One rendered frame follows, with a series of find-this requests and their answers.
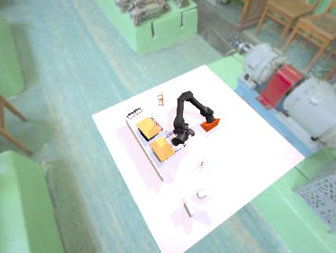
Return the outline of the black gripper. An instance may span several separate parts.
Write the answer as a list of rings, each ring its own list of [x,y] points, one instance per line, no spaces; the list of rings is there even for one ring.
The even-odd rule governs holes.
[[[188,134],[187,134],[187,137],[186,137],[186,139],[185,139],[185,141],[187,141],[188,139],[189,139],[189,137],[188,136],[190,136],[191,135],[191,137],[193,137],[194,135],[195,135],[195,132],[193,131],[193,129],[188,129]],[[179,143],[177,143],[177,139],[176,138],[173,138],[173,139],[171,139],[171,142],[174,144],[174,146],[178,146],[179,145]]]

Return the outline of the beige flat panel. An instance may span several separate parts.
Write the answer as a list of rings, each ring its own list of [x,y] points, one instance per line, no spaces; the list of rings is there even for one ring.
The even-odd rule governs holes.
[[[148,151],[146,150],[146,148],[144,147],[144,145],[142,144],[140,138],[137,136],[136,132],[134,131],[134,129],[132,128],[132,126],[130,125],[128,119],[125,117],[126,120],[126,124],[129,127],[129,129],[131,130],[133,136],[136,138],[138,144],[140,145],[140,147],[142,148],[142,150],[144,151],[144,154],[148,157],[148,160],[150,161],[151,165],[153,166],[153,168],[155,169],[157,175],[159,176],[159,178],[161,179],[161,181],[163,182],[163,176],[160,173],[158,167],[155,165],[154,161],[152,160],[152,158],[150,157],[150,155],[148,154]]]

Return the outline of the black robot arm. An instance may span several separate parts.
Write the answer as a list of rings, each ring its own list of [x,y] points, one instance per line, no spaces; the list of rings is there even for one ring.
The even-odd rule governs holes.
[[[189,90],[181,94],[177,99],[177,114],[173,121],[173,132],[177,134],[177,143],[184,144],[184,141],[188,134],[188,123],[184,122],[184,101],[188,101],[200,110],[200,114],[206,117],[207,123],[212,123],[216,119],[214,118],[214,110],[207,106],[202,105],[199,101],[194,98],[193,93]]]

